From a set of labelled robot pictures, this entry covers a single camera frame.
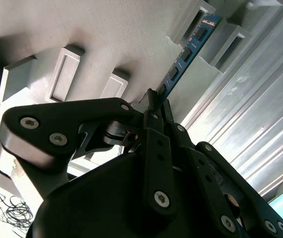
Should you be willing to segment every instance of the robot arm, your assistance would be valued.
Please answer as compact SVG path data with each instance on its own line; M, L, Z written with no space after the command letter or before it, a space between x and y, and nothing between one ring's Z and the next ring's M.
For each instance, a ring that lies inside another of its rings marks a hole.
M143 114L111 98L3 115L0 173L37 213L27 237L283 238L283 219L226 159L151 100ZM124 154L69 181L71 159L113 145Z

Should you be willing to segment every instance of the blue circuit board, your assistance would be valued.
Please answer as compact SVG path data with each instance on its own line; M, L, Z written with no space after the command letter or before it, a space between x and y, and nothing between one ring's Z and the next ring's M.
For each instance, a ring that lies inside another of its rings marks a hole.
M203 16L194 34L190 37L157 89L161 103L168 97L220 21L221 17L214 14L207 13Z

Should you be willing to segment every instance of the aluminum panel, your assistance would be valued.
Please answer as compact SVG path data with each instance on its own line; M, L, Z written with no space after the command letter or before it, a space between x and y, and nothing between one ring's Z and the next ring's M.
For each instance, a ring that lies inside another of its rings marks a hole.
M183 121L261 194L283 181L283 7Z

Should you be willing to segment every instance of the tangled wire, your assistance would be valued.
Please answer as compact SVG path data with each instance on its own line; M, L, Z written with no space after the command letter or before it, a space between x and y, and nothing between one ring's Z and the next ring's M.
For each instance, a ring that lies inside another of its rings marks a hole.
M22 238L26 235L31 226L31 220L33 218L31 210L20 198L12 196L9 199L10 204L7 204L5 199L6 197L0 193L0 203L3 203L7 207L5 211L0 207L2 212L0 220L12 225L12 231Z

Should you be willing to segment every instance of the black chip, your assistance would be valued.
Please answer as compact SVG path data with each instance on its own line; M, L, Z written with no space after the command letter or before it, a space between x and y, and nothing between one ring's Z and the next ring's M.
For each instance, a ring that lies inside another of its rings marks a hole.
M199 31L196 33L195 39L200 42L207 32L208 31L205 28L201 27Z
M191 55L192 51L189 48L185 48L185 50L183 51L182 55L180 56L181 59L186 62L189 58L189 56Z
M158 94L162 95L166 91L166 85L162 84L161 87L158 90Z
M173 67L172 70L170 70L170 72L169 72L169 77L170 77L171 81L176 79L177 74L178 74L177 68Z

